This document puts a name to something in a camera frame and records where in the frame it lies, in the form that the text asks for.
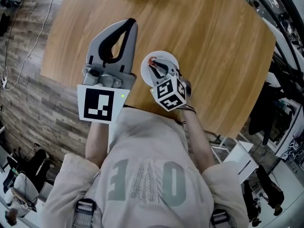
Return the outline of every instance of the cable on floor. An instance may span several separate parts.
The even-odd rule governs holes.
[[[29,58],[29,56],[32,54],[33,50],[35,49],[36,45],[38,44],[38,40],[39,40],[39,38],[40,38],[40,36],[41,36],[41,34],[42,34],[42,32],[43,32],[45,23],[46,23],[46,21],[47,21],[47,19],[48,19],[48,17],[49,17],[49,13],[50,13],[50,11],[51,11],[53,1],[54,1],[54,0],[52,0],[51,3],[50,3],[50,6],[49,6],[48,11],[47,11],[47,16],[46,16],[46,18],[45,18],[45,20],[44,20],[44,22],[43,22],[43,24],[42,24],[42,29],[41,29],[41,31],[40,31],[38,37],[37,37],[37,40],[36,40],[36,43],[35,43],[34,47],[30,50],[29,54],[26,56],[26,58],[25,58],[25,59],[23,60],[23,62],[22,62],[21,70],[20,70],[20,73],[19,73],[19,75],[18,75],[18,78],[17,78],[16,83],[14,84],[13,87],[11,87],[11,88],[9,88],[9,89],[6,89],[6,88],[4,87],[4,88],[3,88],[4,90],[7,90],[7,91],[12,90],[12,89],[15,88],[16,85],[18,84],[19,79],[20,79],[20,76],[21,76],[22,69],[23,69],[23,67],[24,67],[24,63],[25,63],[25,61]],[[4,69],[2,68],[2,70],[4,71],[5,69],[7,70],[7,81],[8,81],[8,80],[9,80],[9,74],[8,74],[8,68],[6,67],[6,65],[5,65]]]

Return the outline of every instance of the wooden table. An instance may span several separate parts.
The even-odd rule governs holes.
[[[275,46],[274,35],[244,0],[64,0],[41,74],[76,87],[91,40],[125,18],[139,24],[137,81],[126,104],[172,115],[155,103],[140,73],[147,54],[168,51],[192,83],[192,103],[204,129],[235,137],[261,91]]]

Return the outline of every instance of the power cord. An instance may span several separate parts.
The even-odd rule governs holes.
[[[47,11],[47,17],[45,18],[45,20],[44,20],[44,22],[43,22],[42,29],[41,29],[41,31],[40,31],[38,37],[37,37],[37,40],[36,40],[36,43],[35,43],[34,47],[30,50],[29,54],[26,56],[26,58],[25,58],[25,59],[23,60],[23,62],[22,62],[21,70],[20,70],[20,73],[19,73],[19,76],[18,76],[18,78],[17,78],[16,83],[14,84],[13,87],[11,87],[11,88],[9,88],[9,89],[6,89],[6,88],[5,88],[5,85],[4,85],[4,86],[3,86],[3,89],[4,89],[4,90],[7,90],[7,91],[12,90],[12,89],[15,88],[15,86],[18,84],[19,79],[20,79],[20,76],[21,76],[22,69],[23,69],[23,67],[24,67],[24,63],[25,63],[25,61],[29,58],[29,56],[32,54],[33,50],[35,49],[36,45],[38,44],[38,40],[39,40],[39,38],[40,38],[40,36],[41,36],[41,34],[42,34],[42,32],[43,32],[45,23],[46,23],[46,21],[47,21],[47,19],[48,19],[48,17],[49,17],[49,13],[50,13],[50,11],[51,11],[51,7],[52,7],[52,4],[53,4],[53,1],[54,1],[54,0],[52,0],[51,3],[50,3],[50,6],[49,6],[48,11]],[[17,18],[17,16],[18,16],[18,12],[17,12],[17,15],[16,15],[16,17],[15,17],[15,19],[14,19],[13,24],[14,24],[15,21],[16,21],[16,18]],[[12,24],[12,27],[10,28],[9,39],[10,39],[11,31],[12,31],[12,28],[13,28],[13,24]],[[8,68],[6,67],[6,58],[7,58],[7,49],[8,49],[9,39],[8,39],[7,47],[6,47],[5,66],[4,66],[4,68],[3,68],[3,67],[1,66],[1,64],[0,64],[0,66],[1,66],[1,68],[2,68],[2,70],[3,70],[3,75],[4,75],[4,70],[6,69],[6,71],[7,71],[7,76],[6,76],[6,80],[7,80],[7,81],[8,81],[8,79],[9,79],[9,72],[8,72]]]

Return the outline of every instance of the person in black clothing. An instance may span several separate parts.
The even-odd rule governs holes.
[[[258,199],[253,199],[252,190],[249,186],[249,181],[244,181],[244,201],[247,208],[247,214],[250,222],[252,222],[253,227],[257,227],[261,221],[258,216],[261,213],[261,205]]]
[[[268,202],[270,207],[275,209],[274,215],[280,215],[283,211],[281,207],[281,204],[284,201],[283,191],[273,181],[271,181],[263,166],[259,165],[256,174],[264,192],[268,196],[268,198],[264,196],[262,197]]]

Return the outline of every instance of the wooden floor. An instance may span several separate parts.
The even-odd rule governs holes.
[[[42,28],[50,2],[51,0],[25,0],[20,8],[7,51],[7,88],[16,82],[22,61],[34,46]],[[66,153],[84,155],[89,128],[88,122],[78,119],[76,90],[62,87],[55,81],[40,76],[44,48],[61,2],[62,0],[54,0],[45,29],[38,45],[24,65],[17,86],[11,91],[0,92],[0,105],[4,110],[0,113],[0,120],[6,127],[7,147],[11,151],[13,148],[21,147],[25,156],[33,143],[39,143],[48,153],[57,157],[54,158],[57,166],[54,173],[59,171]],[[2,67],[5,49],[5,46],[0,48]],[[34,153],[34,150],[31,151],[28,158]]]

